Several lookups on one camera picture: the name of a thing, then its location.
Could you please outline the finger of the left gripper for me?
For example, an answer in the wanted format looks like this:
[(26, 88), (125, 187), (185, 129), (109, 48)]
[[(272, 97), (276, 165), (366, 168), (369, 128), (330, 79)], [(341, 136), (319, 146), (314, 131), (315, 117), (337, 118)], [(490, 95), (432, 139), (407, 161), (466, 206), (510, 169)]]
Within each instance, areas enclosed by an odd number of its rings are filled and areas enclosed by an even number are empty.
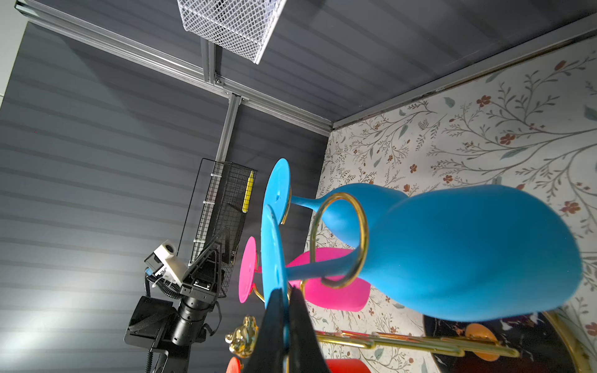
[(186, 296), (225, 298), (236, 253), (228, 228), (220, 230), (191, 264), (186, 275)]

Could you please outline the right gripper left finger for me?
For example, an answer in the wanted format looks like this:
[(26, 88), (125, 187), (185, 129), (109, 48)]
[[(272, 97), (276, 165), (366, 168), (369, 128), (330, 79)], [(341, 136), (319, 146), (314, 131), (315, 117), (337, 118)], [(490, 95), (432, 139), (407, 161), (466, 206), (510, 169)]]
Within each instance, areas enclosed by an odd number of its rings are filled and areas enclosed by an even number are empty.
[(253, 354), (245, 365), (247, 373), (285, 372), (287, 326), (286, 293), (275, 289), (270, 294)]

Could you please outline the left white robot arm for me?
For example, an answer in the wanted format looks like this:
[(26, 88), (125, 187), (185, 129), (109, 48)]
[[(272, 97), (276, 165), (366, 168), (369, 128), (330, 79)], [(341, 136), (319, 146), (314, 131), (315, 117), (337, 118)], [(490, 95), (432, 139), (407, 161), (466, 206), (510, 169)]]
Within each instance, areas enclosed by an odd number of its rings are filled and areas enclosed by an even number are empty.
[(147, 372), (187, 372), (191, 347), (218, 330), (206, 323), (210, 312), (222, 319), (219, 300), (225, 298), (236, 258), (230, 230), (217, 232), (197, 259), (185, 264), (177, 248), (164, 242), (145, 259), (146, 290), (158, 288), (167, 300), (144, 295), (126, 329), (124, 342), (158, 354)]

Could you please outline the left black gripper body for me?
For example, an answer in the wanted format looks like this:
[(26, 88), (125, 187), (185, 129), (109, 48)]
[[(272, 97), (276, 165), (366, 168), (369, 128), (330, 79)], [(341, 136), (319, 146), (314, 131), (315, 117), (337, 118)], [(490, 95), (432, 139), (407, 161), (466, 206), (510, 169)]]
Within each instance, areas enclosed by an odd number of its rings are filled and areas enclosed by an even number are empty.
[(194, 264), (183, 280), (180, 293), (184, 297), (214, 304), (220, 293), (223, 270), (219, 262), (207, 260)]

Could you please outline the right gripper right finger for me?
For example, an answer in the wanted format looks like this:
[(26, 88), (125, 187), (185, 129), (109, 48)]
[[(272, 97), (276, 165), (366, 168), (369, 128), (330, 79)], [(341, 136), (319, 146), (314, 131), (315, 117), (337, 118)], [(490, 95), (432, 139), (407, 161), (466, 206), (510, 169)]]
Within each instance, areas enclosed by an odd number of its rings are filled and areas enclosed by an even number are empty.
[(289, 372), (330, 373), (306, 301), (298, 288), (293, 288), (289, 301)]

